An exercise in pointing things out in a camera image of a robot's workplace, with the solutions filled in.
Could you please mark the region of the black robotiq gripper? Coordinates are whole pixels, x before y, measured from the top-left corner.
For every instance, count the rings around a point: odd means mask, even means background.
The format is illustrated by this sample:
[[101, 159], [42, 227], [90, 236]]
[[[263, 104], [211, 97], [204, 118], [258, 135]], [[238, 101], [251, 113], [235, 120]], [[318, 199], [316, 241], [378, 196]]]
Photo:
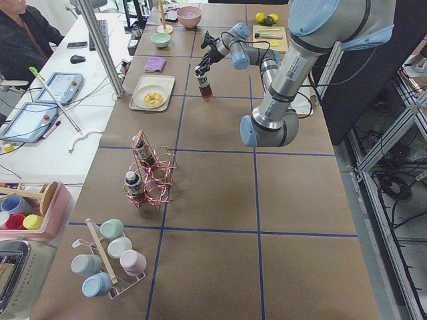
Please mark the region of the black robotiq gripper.
[[210, 70], [212, 64], [220, 62], [226, 56], [227, 51], [224, 51], [221, 45], [213, 44], [209, 51], [202, 57], [200, 63], [195, 66], [195, 71], [205, 74]]

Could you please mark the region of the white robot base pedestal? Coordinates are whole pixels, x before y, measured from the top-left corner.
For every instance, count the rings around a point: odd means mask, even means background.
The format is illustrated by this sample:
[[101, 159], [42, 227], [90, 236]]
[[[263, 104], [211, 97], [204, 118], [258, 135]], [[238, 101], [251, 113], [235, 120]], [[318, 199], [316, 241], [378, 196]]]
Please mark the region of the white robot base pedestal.
[[290, 105], [290, 107], [296, 111], [298, 116], [306, 116], [312, 113], [312, 95], [313, 93], [310, 89], [309, 79], [306, 78]]

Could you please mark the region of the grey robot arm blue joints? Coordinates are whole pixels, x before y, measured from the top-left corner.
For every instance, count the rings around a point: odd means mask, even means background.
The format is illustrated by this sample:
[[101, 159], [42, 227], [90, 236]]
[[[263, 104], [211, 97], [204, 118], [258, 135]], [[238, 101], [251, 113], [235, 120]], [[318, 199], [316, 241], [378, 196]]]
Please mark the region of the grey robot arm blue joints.
[[282, 60], [267, 49], [250, 47], [248, 26], [238, 23], [217, 41], [215, 54], [230, 55], [235, 69], [260, 68], [264, 98], [242, 117], [240, 136], [247, 147], [282, 147], [298, 133], [290, 104], [318, 57], [339, 42], [344, 51], [388, 42], [394, 28], [395, 1], [294, 1], [288, 27], [290, 44]]

